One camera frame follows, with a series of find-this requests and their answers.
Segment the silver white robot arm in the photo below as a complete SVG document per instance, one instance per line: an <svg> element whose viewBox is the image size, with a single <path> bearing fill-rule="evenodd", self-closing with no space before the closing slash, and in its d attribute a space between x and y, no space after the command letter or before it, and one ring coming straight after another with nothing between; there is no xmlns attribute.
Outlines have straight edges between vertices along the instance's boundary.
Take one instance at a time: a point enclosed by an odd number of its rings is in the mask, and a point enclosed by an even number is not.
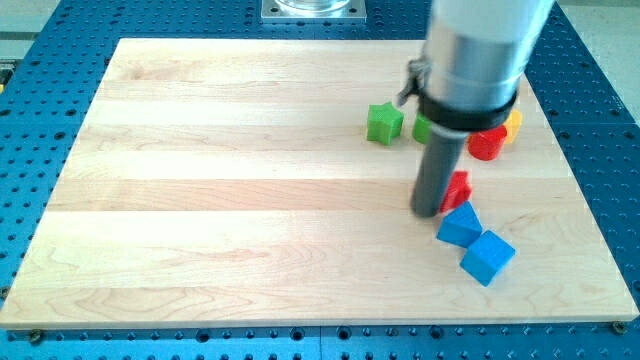
<svg viewBox="0 0 640 360"><path fill-rule="evenodd" d="M397 98L461 132L506 121L553 0L434 0L420 56Z"/></svg>

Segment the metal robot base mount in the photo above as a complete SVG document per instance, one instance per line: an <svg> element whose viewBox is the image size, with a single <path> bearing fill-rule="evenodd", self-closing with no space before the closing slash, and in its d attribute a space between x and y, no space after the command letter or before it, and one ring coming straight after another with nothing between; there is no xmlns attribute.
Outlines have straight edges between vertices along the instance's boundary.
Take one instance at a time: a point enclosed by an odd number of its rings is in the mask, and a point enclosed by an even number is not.
<svg viewBox="0 0 640 360"><path fill-rule="evenodd" d="M365 21L365 0L260 0L267 23Z"/></svg>

